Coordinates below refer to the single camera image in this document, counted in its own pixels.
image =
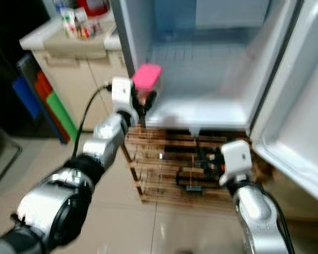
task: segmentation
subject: silver robot arm segment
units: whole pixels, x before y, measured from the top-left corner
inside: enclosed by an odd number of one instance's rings
[[[31,189],[12,218],[15,227],[0,237],[0,254],[50,253],[81,232],[96,184],[113,164],[130,126],[138,122],[132,82],[112,81],[115,113],[98,124],[83,153]]]
[[[219,183],[233,197],[239,221],[243,227],[245,253],[289,254],[277,224],[278,212],[272,200],[250,184],[252,161],[249,145],[235,141],[222,146],[225,173]]]

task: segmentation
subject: white countertop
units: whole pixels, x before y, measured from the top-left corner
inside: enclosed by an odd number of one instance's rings
[[[113,11],[109,11],[106,16],[101,18],[101,21],[114,21]],[[63,24],[61,17],[54,17],[21,38],[19,40],[20,46],[24,50],[45,50],[43,43],[62,28]],[[121,44],[118,35],[107,36],[104,41],[104,46],[106,50],[121,50]]]

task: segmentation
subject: beige cabinet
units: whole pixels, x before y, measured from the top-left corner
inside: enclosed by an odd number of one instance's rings
[[[127,76],[121,51],[108,54],[107,58],[102,59],[77,60],[54,58],[47,51],[33,51],[42,71],[77,127],[97,87],[113,76]],[[84,130],[92,130],[112,112],[110,97],[107,91],[102,91],[95,98],[87,114]]]

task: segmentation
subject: white refrigerator wall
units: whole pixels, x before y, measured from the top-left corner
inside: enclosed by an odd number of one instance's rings
[[[254,149],[318,199],[318,1],[304,2],[253,128]]]
[[[269,0],[197,0],[196,27],[260,27],[269,3]]]
[[[120,0],[135,69],[146,62],[163,67],[163,91],[147,126],[248,128],[296,1],[253,1],[262,6],[260,21],[211,29],[196,25],[197,1]]]

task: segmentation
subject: tiled floor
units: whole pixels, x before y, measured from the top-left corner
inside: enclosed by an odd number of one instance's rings
[[[72,144],[61,146],[55,139],[16,141],[24,150],[0,183],[0,234],[13,225],[8,218],[23,195],[69,158],[73,149]],[[242,238],[242,229],[234,216],[142,204],[119,152],[96,188],[81,235],[54,253],[174,254],[177,250],[193,249],[195,254],[238,254],[243,253]],[[305,246],[313,251],[316,242]],[[318,253],[296,249],[297,253]]]

